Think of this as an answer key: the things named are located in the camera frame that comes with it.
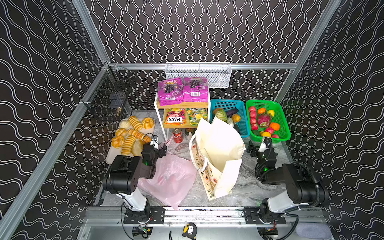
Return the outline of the red soda can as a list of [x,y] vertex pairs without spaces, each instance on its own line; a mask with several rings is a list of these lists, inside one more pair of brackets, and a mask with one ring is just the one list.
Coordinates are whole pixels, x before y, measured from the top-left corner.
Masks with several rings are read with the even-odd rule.
[[173,139],[175,143],[182,143],[183,142],[183,133],[181,129],[173,129]]

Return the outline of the cream canvas tote bag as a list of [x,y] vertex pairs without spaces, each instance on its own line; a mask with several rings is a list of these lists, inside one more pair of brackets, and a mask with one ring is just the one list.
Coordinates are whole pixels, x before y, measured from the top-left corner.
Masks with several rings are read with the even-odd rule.
[[212,201],[231,194],[246,150],[237,130],[218,118],[211,123],[200,120],[189,142],[189,150],[208,199]]

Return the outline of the green yellow candy bag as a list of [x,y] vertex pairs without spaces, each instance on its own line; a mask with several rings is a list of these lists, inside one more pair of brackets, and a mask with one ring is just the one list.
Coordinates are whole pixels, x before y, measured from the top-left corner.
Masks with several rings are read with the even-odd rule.
[[190,125],[197,126],[201,119],[205,121],[208,120],[208,112],[207,109],[187,109],[187,114],[189,117]]

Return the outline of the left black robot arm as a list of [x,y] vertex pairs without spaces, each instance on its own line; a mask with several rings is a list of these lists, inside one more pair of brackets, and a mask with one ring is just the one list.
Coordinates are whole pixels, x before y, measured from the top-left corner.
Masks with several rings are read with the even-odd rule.
[[104,190],[123,199],[128,210],[145,213],[150,207],[139,188],[139,179],[152,179],[159,158],[167,155],[165,144],[146,143],[141,146],[141,155],[129,157],[118,155],[103,180]]

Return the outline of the pink plastic bag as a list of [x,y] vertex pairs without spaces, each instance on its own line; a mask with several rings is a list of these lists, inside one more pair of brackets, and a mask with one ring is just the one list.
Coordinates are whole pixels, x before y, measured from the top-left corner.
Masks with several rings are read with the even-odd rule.
[[201,186],[196,182],[197,170],[190,157],[189,142],[166,142],[167,155],[156,164],[152,179],[140,179],[139,188],[152,205],[173,209],[198,206]]

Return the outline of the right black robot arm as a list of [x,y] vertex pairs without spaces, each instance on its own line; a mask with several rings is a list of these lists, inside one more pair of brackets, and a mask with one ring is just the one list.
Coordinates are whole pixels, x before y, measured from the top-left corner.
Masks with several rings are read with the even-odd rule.
[[278,154],[271,138],[264,137],[259,146],[250,141],[247,153],[257,159],[255,177],[259,182],[263,185],[284,184],[286,190],[264,199],[258,208],[245,209],[246,221],[283,224],[285,214],[318,207],[328,201],[329,192],[311,167],[302,162],[276,167]]

